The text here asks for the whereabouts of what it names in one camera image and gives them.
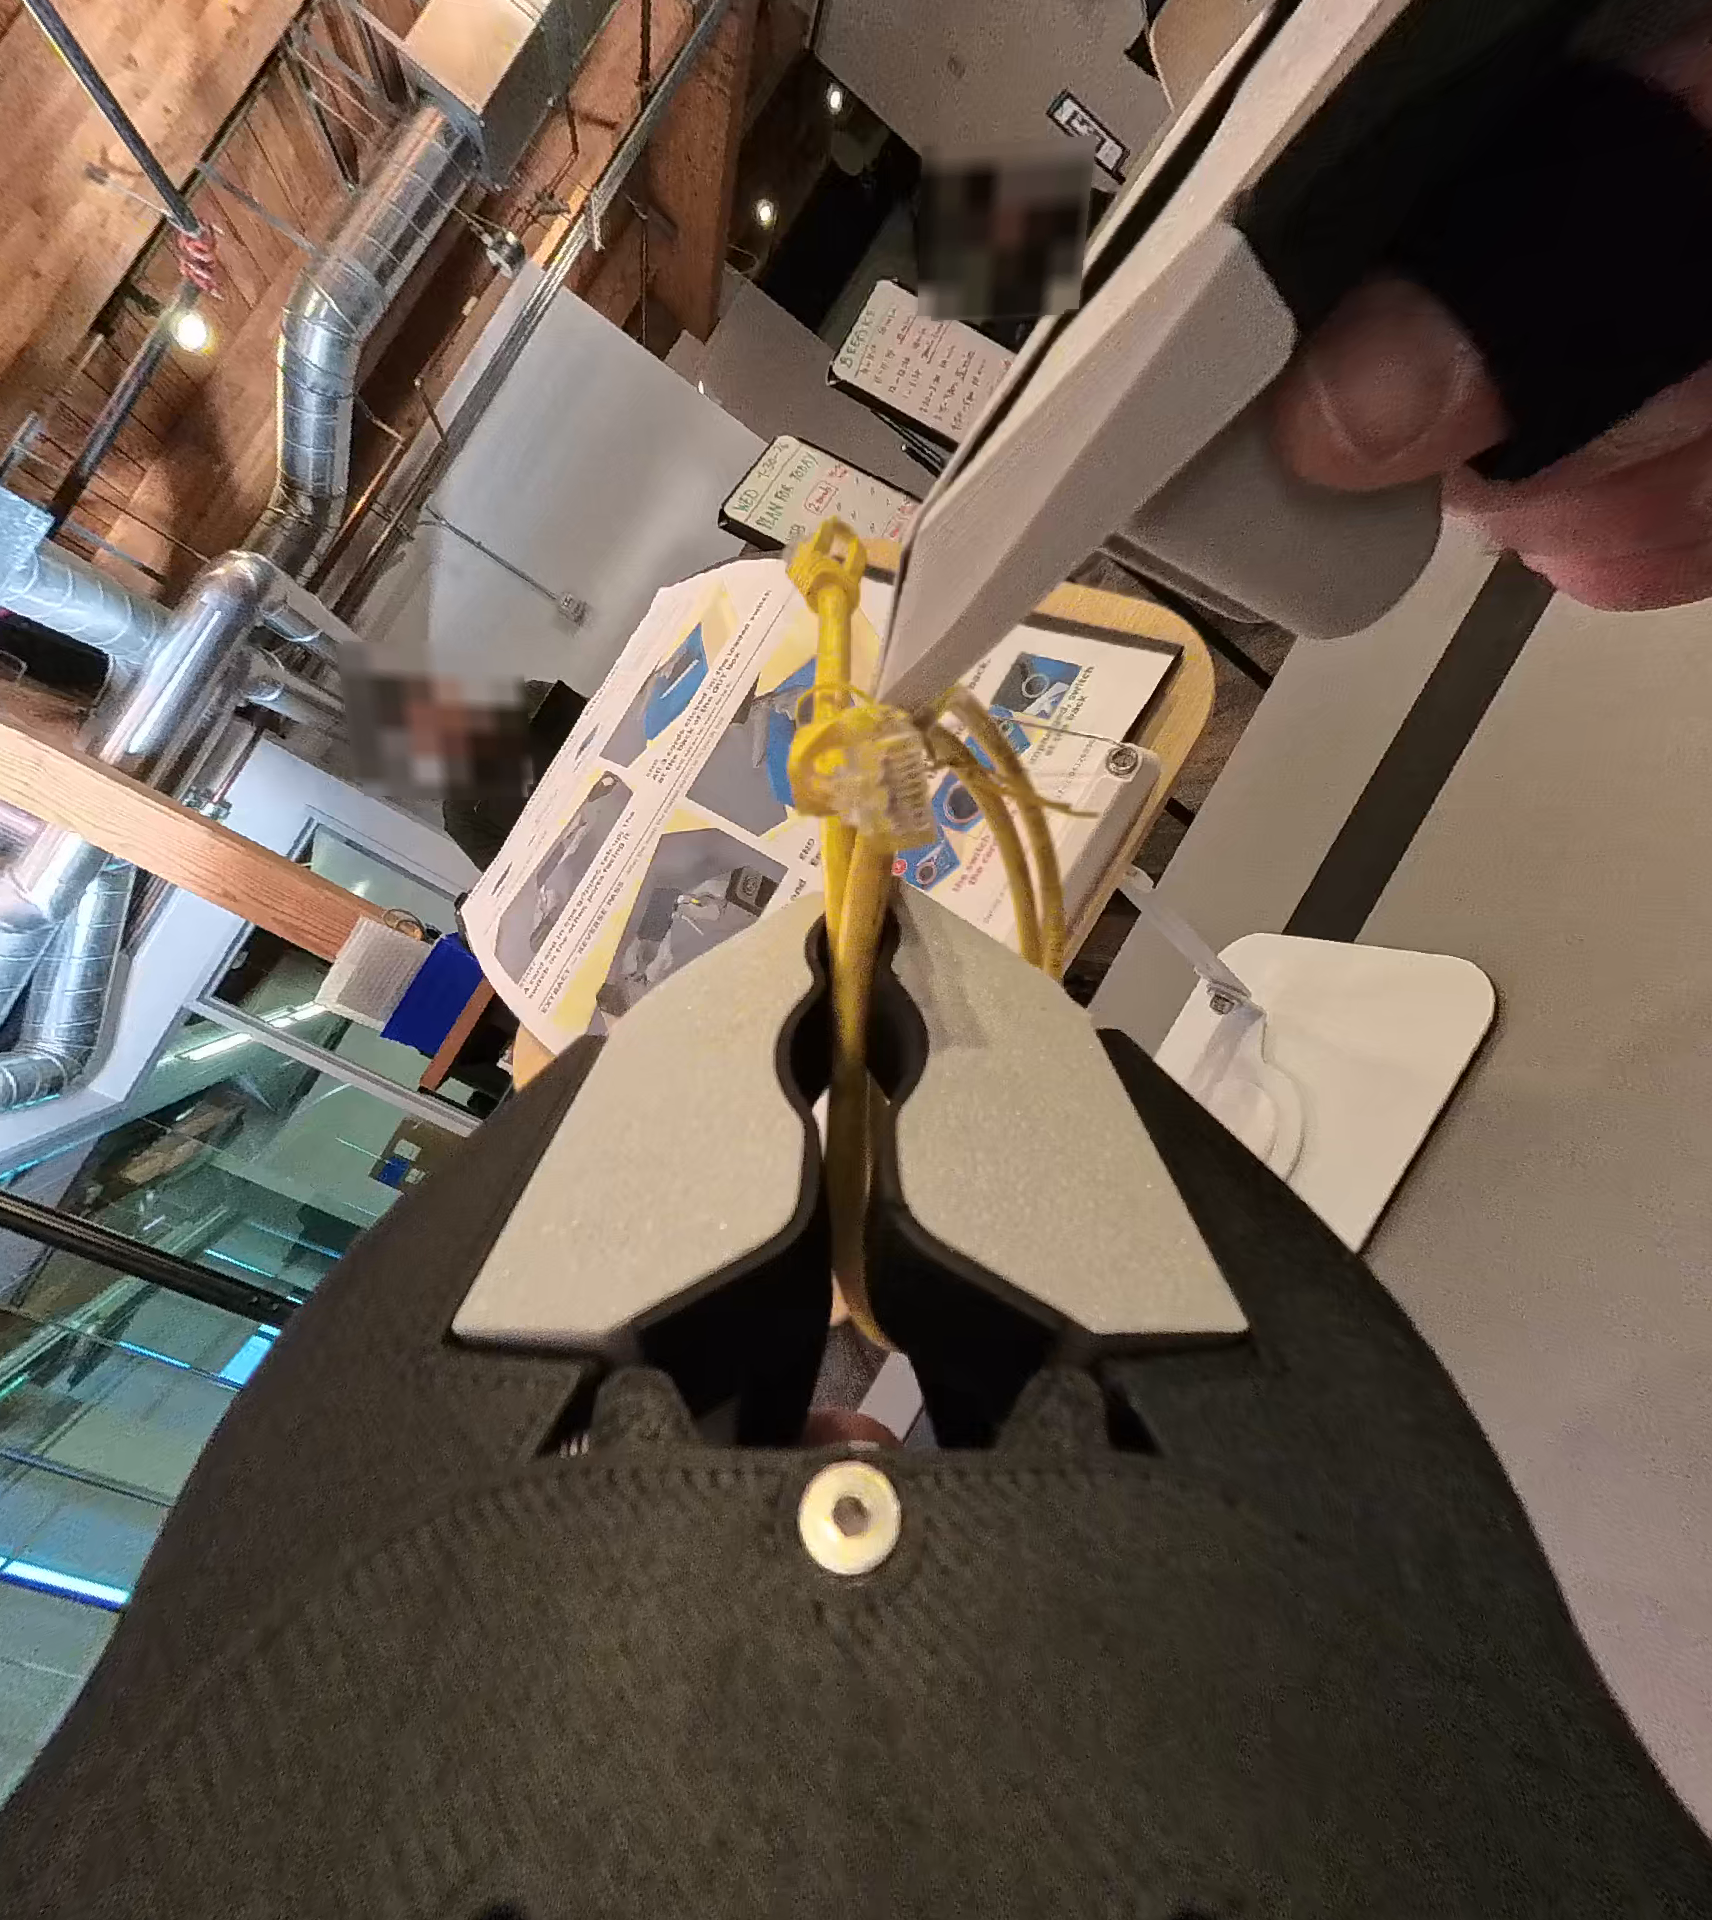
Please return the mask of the brown wooden desk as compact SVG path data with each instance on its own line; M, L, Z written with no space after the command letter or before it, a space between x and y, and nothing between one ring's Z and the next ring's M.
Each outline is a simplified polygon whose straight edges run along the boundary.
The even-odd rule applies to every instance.
M417 1092L436 1092L447 1079L450 1072L459 1061L463 1045L472 1042L472 1038L489 1017L493 1003L495 994L492 983L485 977L477 979L477 985L469 991L462 1010L450 1022L447 1032L436 1045L436 1052L429 1055L427 1066L421 1070L417 1078Z

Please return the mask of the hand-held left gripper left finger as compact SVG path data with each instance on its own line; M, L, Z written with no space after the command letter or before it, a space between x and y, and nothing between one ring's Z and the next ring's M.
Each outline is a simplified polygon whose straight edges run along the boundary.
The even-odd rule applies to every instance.
M772 907L572 1055L579 1085L451 1338L650 1368L735 1445L796 1443L830 1334L820 900Z

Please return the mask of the blue plastic bin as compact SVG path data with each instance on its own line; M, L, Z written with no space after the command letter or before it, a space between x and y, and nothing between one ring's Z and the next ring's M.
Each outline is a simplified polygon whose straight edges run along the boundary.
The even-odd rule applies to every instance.
M381 1022L379 1038L429 1059L467 996L485 977L459 930L439 936Z

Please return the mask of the person's right hand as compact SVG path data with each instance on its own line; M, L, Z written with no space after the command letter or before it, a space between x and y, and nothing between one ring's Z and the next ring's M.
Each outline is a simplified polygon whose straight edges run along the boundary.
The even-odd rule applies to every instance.
M1712 131L1712 3L1648 42L1630 70ZM1508 437L1491 377L1454 315L1418 286L1353 286L1272 389L1281 461L1317 487L1438 481L1444 509L1597 612L1712 600L1712 357L1626 419L1521 481L1480 476Z

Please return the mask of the silver ventilation duct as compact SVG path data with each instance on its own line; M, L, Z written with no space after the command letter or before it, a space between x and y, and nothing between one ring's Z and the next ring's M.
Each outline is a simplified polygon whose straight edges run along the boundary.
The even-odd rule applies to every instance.
M203 725L244 695L259 634L325 655L355 644L306 579L343 520L363 347L472 169L472 142L436 106L392 131L283 310L267 507L176 607L71 559L47 540L47 512L0 483L0 612L93 647L110 667L76 754L181 804ZM0 1113L67 1094L93 1061L134 867L0 800Z

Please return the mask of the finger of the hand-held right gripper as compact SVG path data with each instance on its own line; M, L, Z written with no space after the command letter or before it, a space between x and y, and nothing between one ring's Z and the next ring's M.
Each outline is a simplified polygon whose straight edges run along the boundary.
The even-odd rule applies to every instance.
M1266 3L1105 211L940 487L1162 487L1276 381L1301 323L1239 217L1414 3Z
M931 707L1094 554L1295 637L1368 630L1442 534L1434 481L1331 491L1284 463L1270 389L1297 344L1244 233L1176 208L1037 331L903 547L877 695Z

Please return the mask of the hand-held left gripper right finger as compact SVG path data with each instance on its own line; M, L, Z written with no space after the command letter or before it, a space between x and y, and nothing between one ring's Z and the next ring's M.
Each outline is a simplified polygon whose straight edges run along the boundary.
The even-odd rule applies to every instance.
M869 1011L869 1314L941 1447L989 1447L1051 1369L1250 1332L1084 1010L919 892Z

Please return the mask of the wooden pillar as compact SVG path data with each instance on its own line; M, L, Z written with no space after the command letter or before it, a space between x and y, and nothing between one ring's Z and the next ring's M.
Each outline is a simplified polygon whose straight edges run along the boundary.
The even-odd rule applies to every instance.
M408 921L98 758L2 722L0 801L328 961L363 919Z

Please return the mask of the white printed board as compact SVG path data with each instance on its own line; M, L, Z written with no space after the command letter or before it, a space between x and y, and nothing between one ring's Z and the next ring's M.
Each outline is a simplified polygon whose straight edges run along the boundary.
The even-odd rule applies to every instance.
M723 496L718 527L756 554L787 552L824 521L844 523L865 550L900 547L919 507L820 444L778 434Z
M969 323L922 314L914 291L879 278L830 360L825 384L949 456L1014 357Z

